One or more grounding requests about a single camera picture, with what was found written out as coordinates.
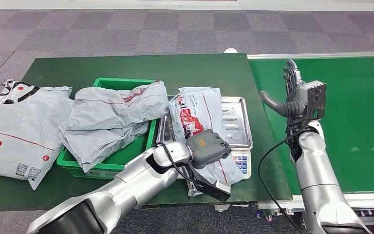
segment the green plastic crate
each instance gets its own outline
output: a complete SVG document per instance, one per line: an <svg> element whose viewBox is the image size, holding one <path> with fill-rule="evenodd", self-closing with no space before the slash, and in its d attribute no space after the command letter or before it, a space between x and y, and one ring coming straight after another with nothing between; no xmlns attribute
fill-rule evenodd
<svg viewBox="0 0 374 234"><path fill-rule="evenodd" d="M114 90L131 90L140 85L151 84L154 81L150 79L98 78L93 86ZM150 121L149 128L144 135L131 142L124 149L113 153L87 173L84 173L74 156L65 147L59 153L56 163L75 177L113 179L114 175L124 169L125 164L146 149L151 148L155 137L156 123L157 120L155 119Z"/></svg>

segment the white plastic bag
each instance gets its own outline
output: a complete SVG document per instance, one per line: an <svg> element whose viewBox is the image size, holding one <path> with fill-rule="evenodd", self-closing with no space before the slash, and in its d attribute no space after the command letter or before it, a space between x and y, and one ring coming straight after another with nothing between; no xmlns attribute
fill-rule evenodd
<svg viewBox="0 0 374 234"><path fill-rule="evenodd" d="M170 101L175 139L186 142L190 136L212 129L228 142L223 122L220 89L185 87L178 91L179 93ZM198 169L197 172L210 183L220 180L234 184L244 178L244 174L239 170L231 155L203 169Z"/></svg>
<svg viewBox="0 0 374 234"><path fill-rule="evenodd" d="M60 136L86 173L145 134L149 120L167 114L162 81L133 90L84 88L76 93L68 121L59 127Z"/></svg>
<svg viewBox="0 0 374 234"><path fill-rule="evenodd" d="M84 88L75 95L66 130L126 128L168 113L162 81L133 90Z"/></svg>
<svg viewBox="0 0 374 234"><path fill-rule="evenodd" d="M38 88L7 80L0 93L0 175L28 180L35 190L58 156L58 125L73 101L71 88Z"/></svg>
<svg viewBox="0 0 374 234"><path fill-rule="evenodd" d="M148 125L148 122L144 122L129 128L70 131L60 125L59 130L62 143L75 157L82 170L87 173L115 151L126 147L145 134Z"/></svg>

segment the barcode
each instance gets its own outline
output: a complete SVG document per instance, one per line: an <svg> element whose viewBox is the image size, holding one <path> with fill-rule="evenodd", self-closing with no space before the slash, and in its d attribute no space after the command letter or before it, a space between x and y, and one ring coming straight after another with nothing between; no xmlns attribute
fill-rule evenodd
<svg viewBox="0 0 374 234"><path fill-rule="evenodd" d="M32 177L32 180L34 180L38 177L39 173L41 173L41 169L38 169L36 167L31 167L31 169L29 169L27 177Z"/></svg>
<svg viewBox="0 0 374 234"><path fill-rule="evenodd" d="M26 169L28 169L28 165L18 163L17 171L15 172L15 174L19 176L25 176Z"/></svg>

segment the metal tray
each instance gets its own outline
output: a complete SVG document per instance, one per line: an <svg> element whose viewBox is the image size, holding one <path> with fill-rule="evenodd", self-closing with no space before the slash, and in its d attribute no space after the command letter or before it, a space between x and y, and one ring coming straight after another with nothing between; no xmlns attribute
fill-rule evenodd
<svg viewBox="0 0 374 234"><path fill-rule="evenodd" d="M223 120L226 127L227 141L233 150L250 150L253 141L247 117L246 102L242 97L222 97ZM174 141L171 116L159 120L157 142Z"/></svg>

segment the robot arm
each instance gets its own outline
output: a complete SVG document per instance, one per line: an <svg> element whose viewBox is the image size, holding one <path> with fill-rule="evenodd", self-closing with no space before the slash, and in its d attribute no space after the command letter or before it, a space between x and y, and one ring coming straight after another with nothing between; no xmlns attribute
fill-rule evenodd
<svg viewBox="0 0 374 234"><path fill-rule="evenodd" d="M313 234L371 234L346 202L326 153L318 121L324 117L327 85L305 83L295 62L289 59L287 65L283 69L286 102L278 103L265 91L260 95L266 105L287 118L288 137L299 132L287 144L298 174L306 228Z"/></svg>
<svg viewBox="0 0 374 234"><path fill-rule="evenodd" d="M189 179L199 191L220 201L230 197L230 186L210 184L195 172L231 149L216 133L203 131L187 144L158 143L131 160L114 180L101 188L57 205L29 225L27 234L109 234L133 208L140 208L177 179L178 167L189 168Z"/></svg>

